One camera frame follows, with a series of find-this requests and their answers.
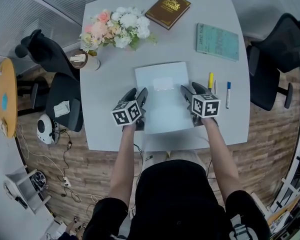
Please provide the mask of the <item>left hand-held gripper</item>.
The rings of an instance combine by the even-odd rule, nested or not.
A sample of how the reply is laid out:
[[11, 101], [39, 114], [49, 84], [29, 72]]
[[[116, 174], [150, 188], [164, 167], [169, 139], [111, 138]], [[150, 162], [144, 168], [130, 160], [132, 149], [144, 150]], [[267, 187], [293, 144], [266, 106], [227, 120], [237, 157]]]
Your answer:
[[143, 131], [145, 128], [145, 113], [141, 108], [146, 103], [148, 89], [144, 87], [136, 98], [137, 89], [134, 87], [129, 90], [111, 111], [112, 117], [117, 126], [136, 125], [137, 131]]

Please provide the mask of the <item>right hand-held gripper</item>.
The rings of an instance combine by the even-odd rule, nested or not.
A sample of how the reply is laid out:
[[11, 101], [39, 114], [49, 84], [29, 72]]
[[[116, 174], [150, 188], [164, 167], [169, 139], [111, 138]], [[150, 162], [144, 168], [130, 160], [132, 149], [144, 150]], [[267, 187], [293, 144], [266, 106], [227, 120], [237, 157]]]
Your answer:
[[193, 126], [202, 126], [202, 119], [206, 118], [212, 118], [217, 124], [215, 117], [219, 115], [220, 99], [213, 95], [211, 90], [197, 82], [193, 81], [191, 85], [195, 93], [184, 85], [180, 86], [180, 91], [189, 103], [188, 110]]

